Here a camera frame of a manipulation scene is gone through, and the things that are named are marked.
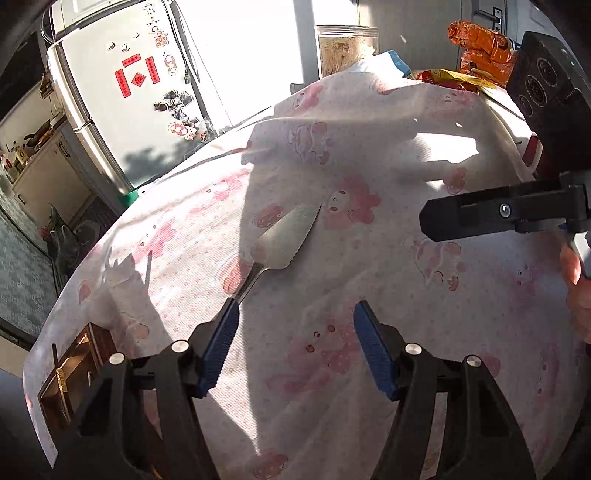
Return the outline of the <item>person right hand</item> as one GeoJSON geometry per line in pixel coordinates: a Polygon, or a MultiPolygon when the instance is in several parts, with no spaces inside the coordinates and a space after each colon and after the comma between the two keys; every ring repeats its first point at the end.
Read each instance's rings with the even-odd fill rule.
{"type": "Polygon", "coordinates": [[[566,304],[572,314],[572,322],[581,339],[591,342],[591,284],[582,274],[579,257],[566,244],[560,252],[560,266],[567,286],[566,304]]]}

